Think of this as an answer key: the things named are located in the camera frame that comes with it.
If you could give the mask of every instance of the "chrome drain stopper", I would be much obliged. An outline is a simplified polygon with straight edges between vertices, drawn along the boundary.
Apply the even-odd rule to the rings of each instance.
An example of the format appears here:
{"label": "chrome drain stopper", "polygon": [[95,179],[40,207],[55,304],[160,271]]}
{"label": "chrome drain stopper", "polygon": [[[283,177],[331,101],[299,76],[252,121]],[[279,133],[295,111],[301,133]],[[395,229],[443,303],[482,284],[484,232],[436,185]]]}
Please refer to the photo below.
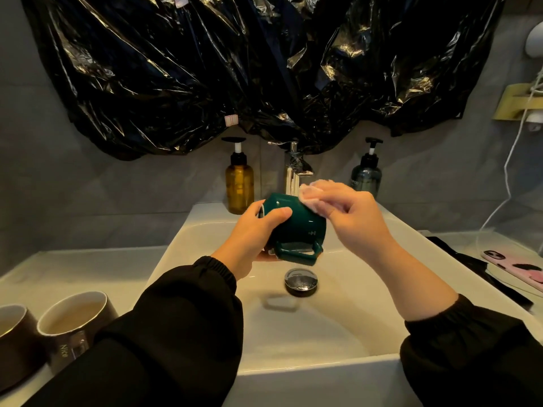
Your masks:
{"label": "chrome drain stopper", "polygon": [[308,269],[292,269],[285,274],[285,287],[296,297],[308,297],[315,293],[318,282],[316,274]]}

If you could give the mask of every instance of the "elastic cuff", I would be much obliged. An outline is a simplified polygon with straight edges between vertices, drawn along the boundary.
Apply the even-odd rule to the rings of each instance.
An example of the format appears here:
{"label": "elastic cuff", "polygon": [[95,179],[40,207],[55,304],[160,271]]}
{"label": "elastic cuff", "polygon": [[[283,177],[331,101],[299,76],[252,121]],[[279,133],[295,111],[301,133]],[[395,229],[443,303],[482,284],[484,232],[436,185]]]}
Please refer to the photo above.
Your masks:
{"label": "elastic cuff", "polygon": [[434,336],[466,325],[472,319],[474,308],[471,301],[458,294],[458,300],[445,311],[429,319],[406,321],[405,325],[413,336]]}
{"label": "elastic cuff", "polygon": [[209,256],[203,256],[200,257],[196,262],[194,263],[194,266],[203,266],[207,268],[208,270],[214,270],[217,273],[219,273],[224,281],[227,283],[228,287],[232,290],[232,293],[236,293],[236,287],[237,282],[236,278],[234,277],[234,274],[230,272],[228,267],[226,267],[223,263],[221,263],[219,260],[213,257]]}

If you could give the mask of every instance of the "brown mug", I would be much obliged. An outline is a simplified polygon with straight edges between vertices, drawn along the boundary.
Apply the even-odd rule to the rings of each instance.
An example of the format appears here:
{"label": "brown mug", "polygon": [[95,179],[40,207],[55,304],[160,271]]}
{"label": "brown mug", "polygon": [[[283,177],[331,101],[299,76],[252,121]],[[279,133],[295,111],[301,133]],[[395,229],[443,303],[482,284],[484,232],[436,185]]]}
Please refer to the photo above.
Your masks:
{"label": "brown mug", "polygon": [[36,319],[21,304],[0,307],[0,392],[8,390],[45,364]]}
{"label": "brown mug", "polygon": [[74,294],[50,307],[37,322],[53,374],[82,355],[94,344],[94,336],[118,317],[101,291]]}

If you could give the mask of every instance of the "phone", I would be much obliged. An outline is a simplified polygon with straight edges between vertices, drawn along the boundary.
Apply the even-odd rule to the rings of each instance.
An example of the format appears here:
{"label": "phone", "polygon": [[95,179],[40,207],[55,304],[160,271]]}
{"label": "phone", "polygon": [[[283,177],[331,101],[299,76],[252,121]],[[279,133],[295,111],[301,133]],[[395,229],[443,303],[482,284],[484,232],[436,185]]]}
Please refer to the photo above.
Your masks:
{"label": "phone", "polygon": [[543,269],[541,267],[526,263],[526,259],[510,254],[506,256],[494,250],[483,251],[481,256],[492,264],[497,265],[500,269],[511,273],[513,276],[543,292]]}

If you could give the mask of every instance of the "mug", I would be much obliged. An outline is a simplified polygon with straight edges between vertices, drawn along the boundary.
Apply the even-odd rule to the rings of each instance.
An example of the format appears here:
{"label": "mug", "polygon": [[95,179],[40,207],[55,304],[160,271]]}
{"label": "mug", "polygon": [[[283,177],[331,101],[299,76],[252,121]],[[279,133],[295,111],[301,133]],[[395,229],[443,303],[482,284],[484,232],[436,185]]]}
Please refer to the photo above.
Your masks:
{"label": "mug", "polygon": [[23,381],[45,364],[36,319],[21,304],[0,307],[0,392]]}
{"label": "mug", "polygon": [[53,374],[87,351],[94,336],[118,317],[101,291],[74,294],[50,307],[37,322]]}
{"label": "mug", "polygon": [[272,193],[260,207],[259,217],[274,208],[290,207],[292,216],[278,225],[266,244],[266,251],[279,259],[293,263],[314,265],[323,252],[326,219],[308,209],[298,197]]}

